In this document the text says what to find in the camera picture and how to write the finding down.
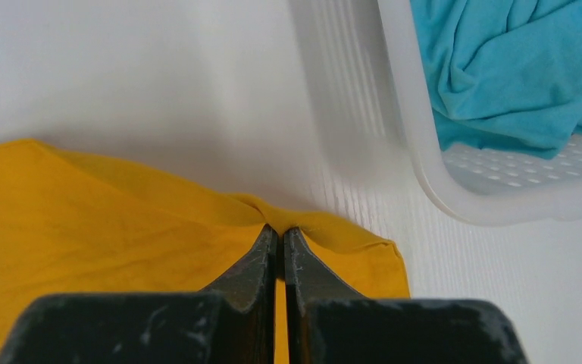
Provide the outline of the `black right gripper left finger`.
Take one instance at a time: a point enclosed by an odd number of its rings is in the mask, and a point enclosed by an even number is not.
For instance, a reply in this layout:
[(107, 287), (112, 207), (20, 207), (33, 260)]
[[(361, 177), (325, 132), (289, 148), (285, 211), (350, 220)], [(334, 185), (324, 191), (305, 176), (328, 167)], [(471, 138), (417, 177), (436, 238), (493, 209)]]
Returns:
[(34, 300), (0, 363), (271, 363), (277, 233), (196, 292), (61, 293)]

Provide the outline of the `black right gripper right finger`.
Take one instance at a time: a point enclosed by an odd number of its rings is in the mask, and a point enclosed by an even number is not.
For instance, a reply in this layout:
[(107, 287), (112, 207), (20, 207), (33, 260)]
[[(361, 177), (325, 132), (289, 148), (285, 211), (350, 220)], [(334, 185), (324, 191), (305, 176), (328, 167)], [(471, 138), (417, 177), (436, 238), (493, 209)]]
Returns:
[(483, 300), (372, 299), (283, 236), (291, 363), (526, 363), (506, 315)]

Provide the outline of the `yellow t-shirt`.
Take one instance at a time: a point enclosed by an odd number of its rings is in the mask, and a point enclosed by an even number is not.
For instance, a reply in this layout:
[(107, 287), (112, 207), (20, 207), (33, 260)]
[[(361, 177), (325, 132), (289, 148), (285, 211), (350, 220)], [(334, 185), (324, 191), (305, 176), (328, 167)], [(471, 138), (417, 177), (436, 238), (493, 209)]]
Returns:
[(410, 295), (394, 242), (344, 218), (36, 140), (0, 144), (0, 348), (20, 312), (47, 293), (201, 289), (265, 225), (300, 229), (318, 258), (366, 296)]

